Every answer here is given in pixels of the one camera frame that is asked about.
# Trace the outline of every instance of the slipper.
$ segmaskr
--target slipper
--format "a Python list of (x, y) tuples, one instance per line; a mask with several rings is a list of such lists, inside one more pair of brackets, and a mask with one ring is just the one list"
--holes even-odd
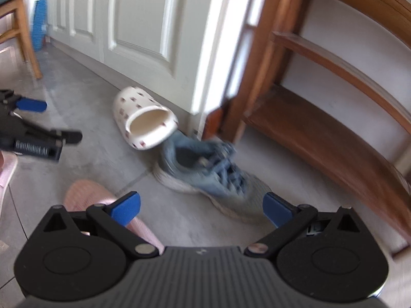
[(129, 86), (116, 96), (113, 115), (127, 143), (139, 150), (157, 146), (177, 129), (175, 114), (147, 92)]
[(0, 216), (1, 209), (3, 207), (4, 195), (6, 194), (7, 187), (9, 186), (10, 180), (13, 177), (14, 172), (17, 168), (18, 158), (17, 155), (11, 152), (2, 151), (4, 163), (3, 168), (0, 169)]
[[(69, 212), (85, 211), (90, 205), (100, 203), (108, 205), (116, 200), (117, 198), (102, 185), (88, 179), (81, 179), (74, 182), (67, 191), (64, 206)], [(135, 217), (132, 219), (126, 225), (126, 228), (154, 245), (160, 254), (163, 253), (164, 245), (139, 218)]]

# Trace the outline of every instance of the triangular hole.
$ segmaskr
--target triangular hole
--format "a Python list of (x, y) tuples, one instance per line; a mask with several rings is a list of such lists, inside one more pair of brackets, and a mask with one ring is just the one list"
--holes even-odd
[(344, 230), (346, 232), (354, 232), (354, 233), (360, 232), (354, 220), (348, 214), (342, 217), (337, 229)]
[(49, 223), (44, 228), (45, 232), (54, 232), (56, 230), (64, 230), (67, 226), (64, 223), (60, 214), (53, 214)]

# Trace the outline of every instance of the wooden chair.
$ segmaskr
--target wooden chair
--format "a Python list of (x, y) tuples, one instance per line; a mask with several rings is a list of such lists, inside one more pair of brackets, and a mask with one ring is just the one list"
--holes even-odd
[(17, 38), (21, 57), (29, 58), (36, 79), (43, 77), (31, 43), (28, 20), (23, 0), (0, 0), (0, 17), (13, 13), (13, 27), (0, 35), (0, 44), (8, 39)]
[[(398, 100), (348, 62), (298, 35), (309, 1), (265, 0), (221, 136), (233, 142), (246, 124), (258, 129), (351, 191), (411, 244), (411, 191), (401, 174), (346, 126), (281, 87), (292, 55), (303, 55), (354, 85), (411, 134), (411, 114)], [(340, 1), (411, 48), (410, 0)]]

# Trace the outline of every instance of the clog opening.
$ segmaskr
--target clog opening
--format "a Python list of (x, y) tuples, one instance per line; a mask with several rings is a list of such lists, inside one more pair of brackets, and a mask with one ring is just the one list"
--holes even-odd
[(168, 118), (169, 112), (161, 109), (147, 111), (136, 117), (130, 124), (130, 133), (143, 136), (159, 127)]

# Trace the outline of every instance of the white clog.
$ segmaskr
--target white clog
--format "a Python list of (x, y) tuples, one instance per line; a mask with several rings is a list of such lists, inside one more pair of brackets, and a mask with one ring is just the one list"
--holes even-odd
[(114, 119), (127, 143), (150, 149), (166, 140), (178, 126), (175, 114), (140, 88), (124, 88), (114, 100)]

